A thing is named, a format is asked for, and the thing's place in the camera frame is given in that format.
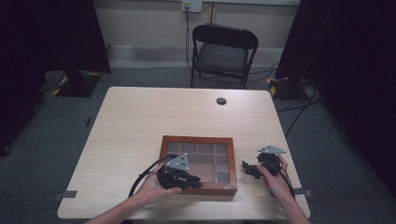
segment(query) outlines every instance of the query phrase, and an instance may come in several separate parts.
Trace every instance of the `chair seat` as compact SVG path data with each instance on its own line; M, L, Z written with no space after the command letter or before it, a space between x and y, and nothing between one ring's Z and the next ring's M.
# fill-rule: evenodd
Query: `chair seat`
M220 70L242 76L245 73L247 59L247 49L204 43L196 61L196 68Z

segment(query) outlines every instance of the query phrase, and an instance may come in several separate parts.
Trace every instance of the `hand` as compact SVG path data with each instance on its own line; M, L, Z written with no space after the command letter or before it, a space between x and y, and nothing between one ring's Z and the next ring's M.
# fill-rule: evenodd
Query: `hand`
M144 198L145 205L156 203L166 195L178 194L183 191L181 188L164 189L160 185L160 182L158 182L157 175L154 174L157 173L160 168L161 165L157 166L157 168L148 174L142 186L134 195L135 197Z
M280 172L284 176L287 176L286 171L288 170L288 164L280 154L277 156L279 157L281 167L283 168L280 170ZM262 165L257 165L257 169L264 175L266 185L278 200L282 202L284 199L292 197L289 185L281 175L271 175L267 168L263 167Z

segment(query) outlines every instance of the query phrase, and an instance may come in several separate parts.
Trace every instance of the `wooden tray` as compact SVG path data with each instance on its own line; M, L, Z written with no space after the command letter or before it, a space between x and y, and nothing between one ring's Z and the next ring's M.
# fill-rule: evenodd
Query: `wooden tray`
M183 194L234 196L237 191L232 138L169 136L163 137L160 158L187 153L190 175L201 178L200 189L185 189Z

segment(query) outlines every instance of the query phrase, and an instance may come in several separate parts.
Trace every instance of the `wall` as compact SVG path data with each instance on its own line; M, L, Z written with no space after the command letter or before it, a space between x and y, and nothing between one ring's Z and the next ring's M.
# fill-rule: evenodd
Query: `wall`
M287 3L295 1L278 1L283 5L203 2L202 13L189 15L190 33L196 25L211 21L248 29L260 41L253 66L277 63L297 10L296 4ZM139 52L141 58L134 59L137 61L145 61L149 52L166 52L167 59L164 60L168 61L185 60L187 20L186 14L181 12L180 1L107 0L94 3L105 43L110 46L110 51L116 49L117 52L110 53L110 61L121 54L130 57L132 51Z

